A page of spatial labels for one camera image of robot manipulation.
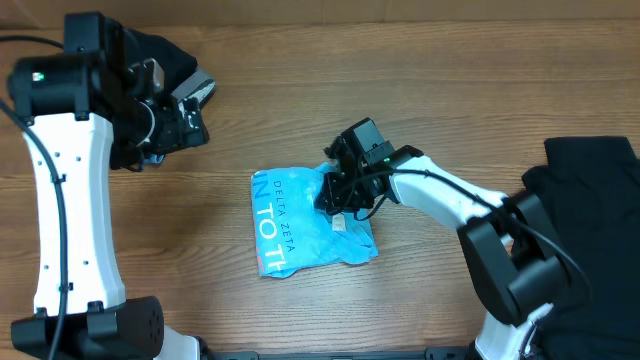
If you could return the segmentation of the light blue printed t-shirt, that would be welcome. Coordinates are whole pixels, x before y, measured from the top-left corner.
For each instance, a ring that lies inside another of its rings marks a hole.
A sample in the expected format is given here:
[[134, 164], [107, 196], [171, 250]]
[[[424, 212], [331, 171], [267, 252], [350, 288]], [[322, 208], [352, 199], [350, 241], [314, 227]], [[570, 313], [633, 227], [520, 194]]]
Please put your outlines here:
[[256, 259], [263, 277], [287, 278], [296, 271], [346, 263], [361, 265], [379, 255], [369, 221], [314, 206], [324, 175], [334, 167], [260, 170], [251, 176]]

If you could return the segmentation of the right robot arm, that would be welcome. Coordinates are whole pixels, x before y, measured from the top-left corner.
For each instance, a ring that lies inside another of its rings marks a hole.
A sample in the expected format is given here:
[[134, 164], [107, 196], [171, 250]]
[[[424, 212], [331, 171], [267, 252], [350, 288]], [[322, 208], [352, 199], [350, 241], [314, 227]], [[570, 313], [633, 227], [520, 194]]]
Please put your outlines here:
[[395, 148], [374, 121], [347, 128], [326, 148], [336, 167], [315, 206], [329, 215], [375, 212], [390, 200], [456, 232], [487, 315], [464, 359], [527, 359], [541, 320], [575, 285], [579, 266], [564, 251], [540, 199], [471, 184], [417, 148]]

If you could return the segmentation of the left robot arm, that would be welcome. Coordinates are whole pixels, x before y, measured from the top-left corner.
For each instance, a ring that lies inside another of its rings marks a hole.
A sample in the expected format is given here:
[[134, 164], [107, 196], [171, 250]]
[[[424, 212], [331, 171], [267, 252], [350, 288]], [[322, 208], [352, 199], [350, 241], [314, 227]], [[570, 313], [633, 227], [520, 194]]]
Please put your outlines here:
[[64, 19], [58, 53], [18, 60], [1, 108], [20, 128], [37, 193], [40, 260], [14, 348], [37, 359], [208, 359], [153, 296], [129, 298], [118, 268], [109, 174], [139, 173], [204, 145], [215, 80], [168, 40], [98, 12]]

